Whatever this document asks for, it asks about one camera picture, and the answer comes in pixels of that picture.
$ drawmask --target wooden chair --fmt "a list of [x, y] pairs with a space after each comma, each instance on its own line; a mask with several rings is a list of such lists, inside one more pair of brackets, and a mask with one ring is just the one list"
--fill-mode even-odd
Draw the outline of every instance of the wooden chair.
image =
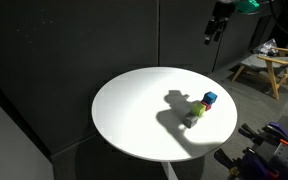
[[[274, 47], [274, 49], [278, 50], [279, 57], [259, 56], [253, 54], [243, 60], [232, 81], [234, 82], [242, 72], [250, 72], [261, 79], [269, 81], [272, 85], [275, 99], [279, 100], [278, 88], [283, 83], [288, 84], [288, 57], [286, 57], [288, 49], [276, 47]], [[262, 71], [267, 72], [268, 77], [260, 74]]]

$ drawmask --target round white table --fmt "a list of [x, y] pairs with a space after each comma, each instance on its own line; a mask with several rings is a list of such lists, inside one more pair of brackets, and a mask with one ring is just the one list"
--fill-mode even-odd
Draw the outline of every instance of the round white table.
[[[209, 91], [218, 96], [216, 102], [195, 126], [186, 128], [185, 114]], [[201, 157], [224, 143], [234, 131], [237, 111], [231, 96], [213, 80], [188, 70], [151, 67], [106, 83], [94, 98], [92, 117], [114, 147], [164, 162], [167, 169], [169, 162]]]

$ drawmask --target blue block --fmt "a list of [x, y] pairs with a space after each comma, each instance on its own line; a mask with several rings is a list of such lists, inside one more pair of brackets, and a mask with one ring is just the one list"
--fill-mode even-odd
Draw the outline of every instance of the blue block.
[[216, 101], [217, 95], [212, 93], [211, 91], [205, 93], [203, 102], [207, 103], [208, 105], [212, 105]]

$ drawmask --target toy block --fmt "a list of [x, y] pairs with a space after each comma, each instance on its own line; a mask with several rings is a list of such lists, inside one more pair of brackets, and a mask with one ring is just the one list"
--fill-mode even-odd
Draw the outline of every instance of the toy block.
[[206, 106], [206, 109], [205, 109], [205, 111], [208, 111], [208, 110], [210, 110], [211, 109], [211, 107], [212, 107], [212, 105], [209, 105], [209, 104], [207, 104], [206, 102], [204, 102], [204, 101], [201, 101], [201, 104], [204, 104], [205, 106]]
[[182, 123], [187, 127], [191, 128], [197, 123], [198, 117], [192, 112], [188, 112], [185, 115], [185, 118], [182, 120]]
[[201, 116], [205, 112], [206, 106], [204, 104], [196, 103], [193, 106], [192, 113], [196, 116]]
[[216, 98], [217, 98], [217, 95], [210, 91], [208, 93], [205, 93], [202, 101], [208, 105], [212, 105], [216, 101]]

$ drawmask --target chair leg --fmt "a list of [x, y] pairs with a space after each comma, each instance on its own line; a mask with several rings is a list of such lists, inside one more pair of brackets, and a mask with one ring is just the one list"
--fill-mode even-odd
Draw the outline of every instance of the chair leg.
[[287, 68], [284, 69], [284, 74], [287, 75], [286, 84], [288, 85], [288, 69]]
[[274, 97], [275, 97], [275, 99], [279, 100], [280, 97], [279, 97], [278, 91], [277, 91], [278, 86], [276, 84], [276, 78], [275, 78], [275, 75], [274, 75], [274, 69], [273, 69], [272, 62], [266, 61], [266, 66], [267, 66], [268, 75], [269, 75], [269, 78], [270, 78], [270, 81], [271, 81], [272, 89], [273, 89], [273, 92], [274, 92]]
[[243, 71], [243, 69], [245, 68], [245, 66], [240, 66], [240, 68], [237, 70], [237, 72], [235, 73], [232, 82], [235, 81], [235, 79], [241, 74], [241, 72]]

